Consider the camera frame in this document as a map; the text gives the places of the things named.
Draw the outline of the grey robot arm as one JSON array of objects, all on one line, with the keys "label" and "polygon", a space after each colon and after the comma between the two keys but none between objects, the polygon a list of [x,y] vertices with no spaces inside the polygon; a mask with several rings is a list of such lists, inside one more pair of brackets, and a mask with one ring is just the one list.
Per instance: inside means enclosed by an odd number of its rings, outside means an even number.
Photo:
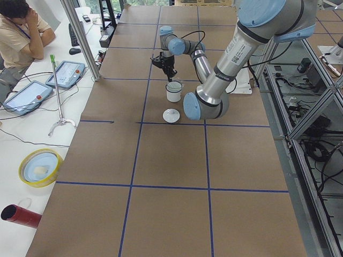
[{"label": "grey robot arm", "polygon": [[190,120],[216,119],[228,110],[226,88],[256,49],[270,40],[280,43],[310,37],[316,12],[317,1],[241,1],[237,30],[214,67],[201,43],[177,37],[170,26],[160,28],[162,51],[152,62],[171,79],[176,74],[174,57],[189,55],[201,85],[184,96],[184,113]]}]

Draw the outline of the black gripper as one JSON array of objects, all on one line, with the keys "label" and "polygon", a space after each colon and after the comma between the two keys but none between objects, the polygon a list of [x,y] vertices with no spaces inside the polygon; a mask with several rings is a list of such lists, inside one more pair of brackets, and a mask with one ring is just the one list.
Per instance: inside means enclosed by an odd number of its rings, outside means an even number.
[{"label": "black gripper", "polygon": [[172,82],[172,78],[177,74],[177,71],[174,69],[175,64],[175,57],[174,55],[171,56],[164,56],[160,57],[161,66],[164,74],[168,77],[168,82]]}]

